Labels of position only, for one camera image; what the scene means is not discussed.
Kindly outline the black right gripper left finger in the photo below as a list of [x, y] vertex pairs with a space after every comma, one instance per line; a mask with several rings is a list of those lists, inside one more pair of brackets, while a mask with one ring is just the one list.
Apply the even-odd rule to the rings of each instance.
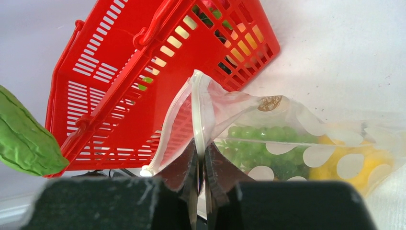
[[191, 140], [156, 176], [50, 180], [28, 209], [24, 230], [193, 230], [198, 156]]

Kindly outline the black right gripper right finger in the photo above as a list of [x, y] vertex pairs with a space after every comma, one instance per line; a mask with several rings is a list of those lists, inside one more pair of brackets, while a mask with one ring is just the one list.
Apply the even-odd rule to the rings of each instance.
[[374, 230], [348, 183], [255, 181], [210, 144], [204, 154], [210, 230]]

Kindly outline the green grape bunch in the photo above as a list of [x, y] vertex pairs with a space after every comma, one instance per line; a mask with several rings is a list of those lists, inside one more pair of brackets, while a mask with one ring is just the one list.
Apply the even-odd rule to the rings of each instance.
[[304, 162], [304, 151], [318, 138], [298, 133], [289, 126], [259, 127], [231, 126], [225, 138], [215, 141], [220, 152], [242, 172], [249, 174], [254, 168], [269, 167], [276, 180], [286, 181], [309, 176]]

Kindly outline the clear dotted zip top bag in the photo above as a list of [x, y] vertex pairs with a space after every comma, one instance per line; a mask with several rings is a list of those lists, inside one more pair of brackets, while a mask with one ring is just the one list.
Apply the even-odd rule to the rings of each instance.
[[155, 156], [156, 175], [188, 144], [199, 156], [214, 144], [257, 181], [338, 180], [362, 195], [406, 163], [406, 130], [373, 121], [326, 123], [282, 95], [229, 92], [199, 70], [173, 99]]

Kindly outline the yellow toy food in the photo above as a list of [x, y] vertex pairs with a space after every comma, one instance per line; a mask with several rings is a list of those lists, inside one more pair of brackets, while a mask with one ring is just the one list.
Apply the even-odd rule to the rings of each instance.
[[335, 147], [322, 165], [310, 169], [308, 179], [346, 182], [366, 196], [393, 171], [390, 153], [364, 140], [357, 147]]

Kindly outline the green leaf vegetable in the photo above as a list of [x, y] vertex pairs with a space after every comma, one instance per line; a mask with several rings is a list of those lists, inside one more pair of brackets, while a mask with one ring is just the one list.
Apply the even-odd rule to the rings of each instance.
[[59, 173], [69, 165], [54, 136], [3, 86], [0, 88], [0, 160], [32, 176]]

